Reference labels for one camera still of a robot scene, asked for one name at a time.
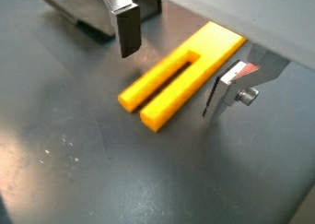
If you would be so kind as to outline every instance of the yellow u-shaped block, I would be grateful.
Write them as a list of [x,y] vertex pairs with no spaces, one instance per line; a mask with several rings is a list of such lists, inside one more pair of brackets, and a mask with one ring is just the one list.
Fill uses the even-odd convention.
[[141,121],[152,131],[161,128],[244,41],[244,37],[209,22],[119,94],[121,106],[132,112],[183,66],[191,64],[140,111]]

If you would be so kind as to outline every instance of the gray table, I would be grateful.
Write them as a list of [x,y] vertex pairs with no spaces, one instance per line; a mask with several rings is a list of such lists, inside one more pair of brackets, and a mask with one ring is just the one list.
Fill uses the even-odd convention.
[[313,72],[291,63],[213,125],[211,80],[153,134],[117,94],[207,20],[164,2],[120,59],[40,0],[0,0],[0,17],[1,224],[289,221],[315,178]]

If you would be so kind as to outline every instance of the screw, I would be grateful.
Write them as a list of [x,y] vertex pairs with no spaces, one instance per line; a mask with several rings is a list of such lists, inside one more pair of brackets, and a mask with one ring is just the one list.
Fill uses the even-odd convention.
[[240,101],[243,104],[245,104],[248,106],[253,102],[253,100],[257,97],[259,93],[260,92],[255,88],[243,89],[239,92],[235,100]]

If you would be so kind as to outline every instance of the gray work surface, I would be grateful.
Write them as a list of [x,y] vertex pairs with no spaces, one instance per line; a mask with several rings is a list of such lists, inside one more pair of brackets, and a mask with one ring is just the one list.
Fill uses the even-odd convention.
[[315,179],[313,72],[291,63],[209,125],[212,79],[155,134],[117,94],[207,20],[164,2],[120,59],[40,0],[0,0],[0,17],[1,224],[291,220]]

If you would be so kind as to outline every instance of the white panel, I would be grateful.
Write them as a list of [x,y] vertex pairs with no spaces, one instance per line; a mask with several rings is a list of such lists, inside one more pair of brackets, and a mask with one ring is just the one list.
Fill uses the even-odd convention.
[[171,0],[315,71],[315,0]]

